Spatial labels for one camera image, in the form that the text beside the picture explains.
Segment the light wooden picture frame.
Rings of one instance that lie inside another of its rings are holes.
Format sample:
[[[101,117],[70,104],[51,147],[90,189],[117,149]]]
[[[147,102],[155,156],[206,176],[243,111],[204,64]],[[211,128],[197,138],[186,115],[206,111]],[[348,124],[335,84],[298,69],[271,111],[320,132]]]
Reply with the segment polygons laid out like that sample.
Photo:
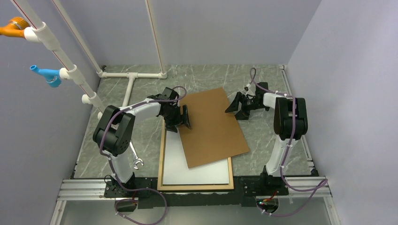
[[[161,147],[159,157],[159,169],[158,169],[158,184],[157,189],[162,192],[217,192],[217,191],[231,191],[234,189],[233,172],[231,158],[226,158],[229,167],[229,183],[221,185],[164,185],[163,184],[163,162],[164,162],[164,151],[166,143],[166,129],[165,122],[162,122],[161,130]]]

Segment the brown fibreboard backing board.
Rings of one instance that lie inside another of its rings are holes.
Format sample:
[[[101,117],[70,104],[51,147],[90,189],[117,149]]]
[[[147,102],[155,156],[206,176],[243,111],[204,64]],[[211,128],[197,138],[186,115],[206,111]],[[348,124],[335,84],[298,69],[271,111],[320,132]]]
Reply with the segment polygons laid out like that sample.
[[[180,104],[187,106],[191,125],[179,127],[189,168],[250,151],[235,116],[225,112],[230,102],[223,88],[188,94]]]

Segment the landscape photo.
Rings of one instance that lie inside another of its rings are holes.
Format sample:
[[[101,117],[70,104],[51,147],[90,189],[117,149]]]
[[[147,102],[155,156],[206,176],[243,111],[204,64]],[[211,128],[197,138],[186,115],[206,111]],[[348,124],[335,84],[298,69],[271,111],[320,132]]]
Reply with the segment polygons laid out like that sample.
[[[166,132],[164,185],[221,185],[229,183],[227,159],[189,168],[179,133]]]

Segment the white PVC pipe stand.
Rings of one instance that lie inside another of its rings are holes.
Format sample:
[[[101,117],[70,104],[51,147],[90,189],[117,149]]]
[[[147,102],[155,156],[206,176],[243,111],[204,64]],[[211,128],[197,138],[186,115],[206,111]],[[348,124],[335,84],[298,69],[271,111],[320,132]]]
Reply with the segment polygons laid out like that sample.
[[[23,37],[30,42],[42,43],[46,49],[51,51],[57,60],[63,65],[63,67],[59,71],[59,76],[64,80],[72,80],[77,86],[79,86],[84,95],[82,96],[82,102],[84,104],[90,104],[96,107],[101,115],[105,110],[105,106],[98,96],[98,94],[89,86],[87,83],[85,76],[79,70],[77,65],[75,65],[72,60],[67,56],[65,51],[62,49],[59,40],[53,34],[49,26],[40,19],[40,17],[36,14],[34,9],[26,0],[13,0],[11,1],[16,9],[21,13],[24,17],[25,22],[23,22],[23,29],[21,30]],[[151,3],[149,0],[146,0],[146,9],[152,29],[153,39],[155,41],[156,51],[159,59],[160,72],[158,73],[137,73],[137,72],[128,72],[128,73],[110,73],[105,72],[100,68],[99,64],[96,62],[93,54],[88,48],[87,44],[81,37],[79,31],[76,26],[73,24],[71,18],[65,11],[64,7],[58,0],[53,0],[52,3],[55,5],[56,9],[62,16],[63,20],[71,30],[73,36],[78,41],[79,45],[82,47],[83,52],[88,57],[90,63],[94,66],[94,70],[100,78],[127,78],[128,85],[126,89],[126,93],[124,96],[124,100],[122,106],[127,106],[130,99],[130,94],[132,92],[134,81],[138,78],[158,78],[165,79],[167,78],[167,72],[164,64],[162,63],[161,52],[159,49],[159,44],[156,37],[156,25],[153,20],[153,14],[151,12]]]

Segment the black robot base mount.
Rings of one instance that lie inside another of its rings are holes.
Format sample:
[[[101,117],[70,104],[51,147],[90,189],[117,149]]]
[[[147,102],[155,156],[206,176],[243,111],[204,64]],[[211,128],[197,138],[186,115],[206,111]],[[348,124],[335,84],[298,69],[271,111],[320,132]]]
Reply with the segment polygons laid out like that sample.
[[[177,206],[217,206],[240,205],[243,207],[255,207],[255,199],[269,198],[271,196],[287,196],[288,188],[284,185],[274,185],[263,176],[234,176],[234,189],[223,190],[220,193],[205,191],[202,193],[189,191],[171,192],[162,191],[169,207]],[[107,180],[104,191],[105,198],[131,198],[138,199],[139,209],[152,209],[164,206],[162,197],[150,190],[127,192],[122,189],[115,180]]]

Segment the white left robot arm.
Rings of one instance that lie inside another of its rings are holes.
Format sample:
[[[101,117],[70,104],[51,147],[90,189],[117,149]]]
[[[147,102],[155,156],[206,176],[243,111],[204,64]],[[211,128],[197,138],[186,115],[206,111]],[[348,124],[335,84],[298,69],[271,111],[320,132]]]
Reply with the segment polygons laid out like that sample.
[[[92,139],[99,152],[109,162],[111,177],[117,183],[116,191],[128,197],[135,190],[135,174],[128,161],[131,151],[135,164],[143,164],[132,143],[134,126],[150,117],[161,116],[165,129],[176,133],[181,125],[191,128],[187,105],[174,88],[166,87],[162,93],[150,95],[144,100],[124,107],[109,105],[105,108]]]

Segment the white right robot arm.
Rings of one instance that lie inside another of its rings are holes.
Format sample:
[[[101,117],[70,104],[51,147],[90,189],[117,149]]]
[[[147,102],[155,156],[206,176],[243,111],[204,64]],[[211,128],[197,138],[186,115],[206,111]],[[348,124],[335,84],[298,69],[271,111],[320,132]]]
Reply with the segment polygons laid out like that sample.
[[[250,85],[245,87],[244,92],[237,92],[225,112],[234,113],[237,120],[248,120],[251,111],[274,110],[275,144],[258,183],[259,190],[269,195],[285,186],[282,179],[285,162],[290,151],[308,131],[306,100],[301,97],[292,98],[278,91],[270,91],[267,82],[259,82],[255,86],[255,92],[249,90]]]

